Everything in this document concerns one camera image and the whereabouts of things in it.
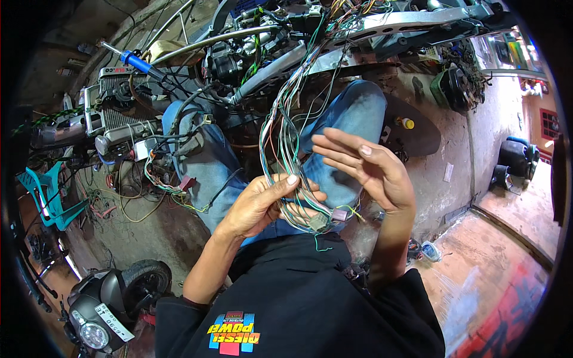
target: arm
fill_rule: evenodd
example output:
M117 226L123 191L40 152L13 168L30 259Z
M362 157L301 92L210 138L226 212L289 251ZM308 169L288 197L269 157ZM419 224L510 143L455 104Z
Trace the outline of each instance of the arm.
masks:
M414 189L402 162L386 147L334 128L312 137L312 150L324 164L340 169L364 187L386 212L370 268L374 289L404 274L414 225Z
M293 192L299 177L291 175L279 180L277 175L274 180L275 184L269 187L263 176L255 178L239 195L187 275L183 297L197 304L208 304L222 286L243 240L260 233L281 216L277 200ZM310 184L314 195L325 200L326 194L318 191L318 185Z

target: scooter headlight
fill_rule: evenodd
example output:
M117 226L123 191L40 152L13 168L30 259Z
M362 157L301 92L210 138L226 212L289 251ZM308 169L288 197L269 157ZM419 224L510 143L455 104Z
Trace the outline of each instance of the scooter headlight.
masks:
M102 349L109 343L105 328L95 323L86 323L80 328L81 339L93 349Z

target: printed logo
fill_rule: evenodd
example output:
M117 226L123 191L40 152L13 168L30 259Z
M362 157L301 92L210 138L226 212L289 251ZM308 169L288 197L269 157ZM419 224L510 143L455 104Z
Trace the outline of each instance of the printed logo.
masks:
M238 356L240 352L253 352L261 334L254 331L254 313L229 311L220 314L207 331L211 335L209 348L219 349L219 354Z

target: teal plastic chair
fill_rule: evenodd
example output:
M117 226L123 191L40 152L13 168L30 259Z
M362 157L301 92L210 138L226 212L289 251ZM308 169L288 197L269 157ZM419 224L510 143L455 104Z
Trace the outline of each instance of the teal plastic chair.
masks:
M48 206L46 206L49 217L46 217L44 213L42 213L40 217L42 218L44 225L50 226L56 224L56 227L60 231L66 230L72 220L80 215L80 212L88 205L88 201L84 199L67 210L62 208L62 201L58 188L58 174L60 173L62 163L63 162L57 162L56 165L53 166L46 174L36 173L32 169L26 167L26 171L16 177L32 194L39 213L42 212L42 207L44 206L42 205L42 202L47 203L48 200L54 197L57 193L57 197L49 202ZM47 186L45 191L47 197L44 195L42 186Z

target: scooter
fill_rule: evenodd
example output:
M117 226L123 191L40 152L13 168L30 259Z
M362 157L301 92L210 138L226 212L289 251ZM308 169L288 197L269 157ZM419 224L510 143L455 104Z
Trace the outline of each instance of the scooter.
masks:
M60 301L59 321L65 322L67 337L79 347L79 357L89 357L90 349L111 356L135 338L140 310L148 309L170 289L171 270L160 261L137 261L123 271L96 271L72 288L69 314Z

